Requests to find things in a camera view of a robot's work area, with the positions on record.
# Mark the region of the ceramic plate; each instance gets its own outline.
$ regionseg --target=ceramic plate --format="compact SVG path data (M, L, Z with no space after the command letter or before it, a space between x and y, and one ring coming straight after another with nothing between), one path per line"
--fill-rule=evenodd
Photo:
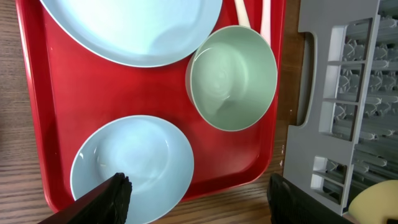
M194 52L213 30L222 0L41 0L66 33L93 53L158 67Z

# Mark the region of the gray dish rack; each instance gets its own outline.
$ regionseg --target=gray dish rack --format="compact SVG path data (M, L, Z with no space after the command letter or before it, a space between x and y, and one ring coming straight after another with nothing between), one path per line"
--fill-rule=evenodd
M398 179L397 21L397 0L301 1L300 126L289 126L284 177L339 215Z

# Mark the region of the white utensil handle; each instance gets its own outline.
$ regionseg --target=white utensil handle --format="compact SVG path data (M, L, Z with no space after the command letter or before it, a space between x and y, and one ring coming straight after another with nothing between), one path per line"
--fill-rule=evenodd
M262 0L262 17L260 34L271 46L271 0Z
M235 0L236 13L238 14L239 25L250 28L248 13L243 0Z

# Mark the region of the bowl rim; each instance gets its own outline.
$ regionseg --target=bowl rim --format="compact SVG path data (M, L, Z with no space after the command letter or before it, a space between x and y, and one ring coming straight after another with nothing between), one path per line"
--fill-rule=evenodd
M269 50L270 50L271 53L272 53L272 58L273 58L273 61L272 61L273 63L272 63L272 64L275 65L275 74L274 74L274 75L275 75L275 77L276 77L276 79L275 79L276 82L274 83L275 85L272 86L274 91L273 91L273 94L272 94L271 101L270 101L270 103L268 104L267 109L266 109L266 110L264 111L264 113L259 117L259 119L257 119L255 122L253 122L253 123L250 124L249 126L243 127L243 128L241 128L241 129L223 129L223 128L219 128L219 127L215 126L214 124L211 124L211 123L202 115L202 113L199 111L198 105L197 105L197 103L196 103L196 101L195 101L195 97L194 97L194 94L193 94L193 91L192 91L192 76L193 76L193 75L192 75L192 70L193 70L193 67L195 66L195 61L196 61L196 59L197 59L197 57L198 57L199 51L203 48L203 46L208 42L208 40L209 40L211 37L213 37L213 36L214 36L215 34L217 34L218 32L221 32L222 30L231 29L231 28L237 28L237 27L250 30L250 31L252 31L253 33L255 33L256 35L258 35L259 37L261 37L261 38L263 39L264 43L266 44L266 46L269 48ZM222 131L228 131L228 132L242 131L242 130L247 129L247 128L250 128L251 126L253 126L254 124L256 124L256 123L267 113L267 111L268 111L268 109L270 108L272 102L274 101L275 94L276 94L276 89L277 89L277 85L278 85L278 66L277 66L277 64L276 64L275 55L274 55L274 52L272 51L271 46L268 44L268 42L265 40L265 38L263 38L263 36L262 36L261 34L259 34L259 33L258 33L257 31L255 31L254 29L249 28L249 27L246 27L246 26L231 25L231 26L226 26L226 27L223 27L223 28L220 28L220 29L216 30L214 33L210 34L209 37L199 46L199 48L197 49L197 51L192 55L192 64L191 64L191 67L189 68L189 79L190 79L190 95L192 96L192 103L195 105L195 108L196 108L197 111L199 112L200 116L201 116L208 124L210 124L212 127L216 128L216 129L219 129L219 130L222 130Z
M173 206L171 206L169 209L166 210L166 212L164 212L163 214L159 215L157 218L155 218L155 219L153 219L153 220L147 222L147 223L151 223L151 222L154 222L154 221L160 219L160 218L163 217L164 215L168 214L178 203L180 203L181 199L182 199L182 198L184 197L184 195L187 193L187 191L188 191L188 189L189 189L189 186L190 186L191 183L192 183L193 172L194 172L194 170L195 170L195 158L194 158L194 156L193 156L192 146L191 146L191 144L190 144L188 138L186 137L186 135L185 135L176 125L174 125L173 123L171 123L170 121L167 121L167 120L165 120L165 119L162 119L162 118L159 118L159 117L156 117L156 116L151 116L151 115L144 115L144 114L130 115L130 116L125 116L125 117L118 118L118 119L115 119L115 120L113 120L113 121L110 121L110 122L104 124L102 127L98 128L93 134L91 134L91 135L86 139L86 141L84 141L84 143L80 146L79 150L77 151L77 153L76 153L76 155L75 155L75 158L73 159L73 163L72 163L72 166L71 166L71 168L70 168L70 176L69 176L70 191L71 191L71 193L72 193L72 197L73 197L74 201L78 200L78 198L76 198L76 196L75 196L75 194L74 194L74 192L73 192L72 175L73 175L73 168L74 168L74 166L75 166L75 162L76 162L76 160L77 160L77 158L78 158L78 156L79 156L79 153L81 152L81 150L83 149L83 147L86 145L86 143L87 143L95 134L97 134L98 132L100 132L102 129L104 129L105 127L109 126L110 124L116 123L116 122L121 121L121 120L124 120L124 119L129 119L129 118L151 118L151 119L157 119L157 120L159 120L159 121L161 121L161 122L168 123L168 124L170 124L171 126L175 127L175 128L178 130L178 132L187 140L188 145L189 145L189 148L190 148L189 151L190 151L190 157L192 158L192 164L191 164L191 166L192 166L192 172L191 172L191 174L190 174L189 184L188 184L187 189L185 190L184 194L182 194L182 196L179 197L178 200L176 200L176 203L173 203Z

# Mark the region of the mint green bowl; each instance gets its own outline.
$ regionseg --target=mint green bowl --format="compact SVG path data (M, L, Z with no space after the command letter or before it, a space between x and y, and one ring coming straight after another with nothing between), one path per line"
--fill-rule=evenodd
M188 96L210 125L240 131L255 124L272 103L277 67L267 42L244 26L214 32L186 72Z

